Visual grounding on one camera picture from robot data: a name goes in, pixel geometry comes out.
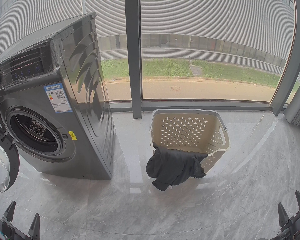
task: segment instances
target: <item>gray washing machine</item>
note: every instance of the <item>gray washing machine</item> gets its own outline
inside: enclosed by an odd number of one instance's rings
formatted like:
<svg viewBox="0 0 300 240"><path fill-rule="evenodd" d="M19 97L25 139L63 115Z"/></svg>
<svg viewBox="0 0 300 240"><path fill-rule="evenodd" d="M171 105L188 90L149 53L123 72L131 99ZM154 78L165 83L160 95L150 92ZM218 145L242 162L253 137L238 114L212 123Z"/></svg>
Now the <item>gray washing machine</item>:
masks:
<svg viewBox="0 0 300 240"><path fill-rule="evenodd" d="M40 29L0 55L0 192L17 177L18 153L42 173L111 179L116 131L95 16Z"/></svg>

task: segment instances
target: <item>grass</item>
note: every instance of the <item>grass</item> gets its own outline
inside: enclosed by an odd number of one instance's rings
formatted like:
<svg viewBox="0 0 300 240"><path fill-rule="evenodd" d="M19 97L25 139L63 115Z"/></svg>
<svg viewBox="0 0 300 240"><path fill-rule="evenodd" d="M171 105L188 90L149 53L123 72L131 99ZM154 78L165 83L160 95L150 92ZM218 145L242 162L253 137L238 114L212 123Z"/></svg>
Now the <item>grass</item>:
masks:
<svg viewBox="0 0 300 240"><path fill-rule="evenodd" d="M129 77L128 60L103 60L101 61L105 78ZM193 60L192 65L202 67L202 77L213 79L227 79L243 81L276 87L280 76L253 68L239 67L222 63L211 63L204 60ZM144 77L189 77L192 72L187 60L152 59L142 63ZM293 90L297 90L300 83L296 82Z"/></svg>
<svg viewBox="0 0 300 240"><path fill-rule="evenodd" d="M266 73L253 68L238 67L222 63L211 63L203 60L192 61L193 65L201 66L203 77L243 81L276 87L279 75Z"/></svg>

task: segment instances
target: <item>yellow sticker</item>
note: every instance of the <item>yellow sticker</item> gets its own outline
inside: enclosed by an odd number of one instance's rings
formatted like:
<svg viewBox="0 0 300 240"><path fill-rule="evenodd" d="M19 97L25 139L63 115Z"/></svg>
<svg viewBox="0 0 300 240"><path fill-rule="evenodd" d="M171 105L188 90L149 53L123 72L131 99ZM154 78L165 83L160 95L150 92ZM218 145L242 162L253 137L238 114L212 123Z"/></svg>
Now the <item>yellow sticker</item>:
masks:
<svg viewBox="0 0 300 240"><path fill-rule="evenodd" d="M77 140L75 134L73 133L73 131L68 131L68 133L70 134L72 140Z"/></svg>

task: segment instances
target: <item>laundry basket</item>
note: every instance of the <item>laundry basket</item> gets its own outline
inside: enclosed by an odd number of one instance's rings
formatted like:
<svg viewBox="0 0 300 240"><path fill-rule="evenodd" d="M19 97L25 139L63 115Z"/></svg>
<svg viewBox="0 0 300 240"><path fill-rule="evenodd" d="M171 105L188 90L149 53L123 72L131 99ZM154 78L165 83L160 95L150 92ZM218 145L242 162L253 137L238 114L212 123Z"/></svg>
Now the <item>laundry basket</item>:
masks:
<svg viewBox="0 0 300 240"><path fill-rule="evenodd" d="M216 111L158 109L152 113L149 129L153 142L168 149L207 153L201 166L207 173L230 148L228 129Z"/></svg>

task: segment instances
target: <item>washing machine door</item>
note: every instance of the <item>washing machine door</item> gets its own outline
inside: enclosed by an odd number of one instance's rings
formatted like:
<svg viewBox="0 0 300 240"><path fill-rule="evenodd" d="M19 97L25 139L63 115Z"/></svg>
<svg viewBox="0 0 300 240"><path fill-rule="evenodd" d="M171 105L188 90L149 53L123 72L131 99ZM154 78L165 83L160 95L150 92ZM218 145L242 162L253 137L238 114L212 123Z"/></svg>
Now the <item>washing machine door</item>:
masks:
<svg viewBox="0 0 300 240"><path fill-rule="evenodd" d="M13 138L0 128L0 193L15 182L20 167L20 158Z"/></svg>

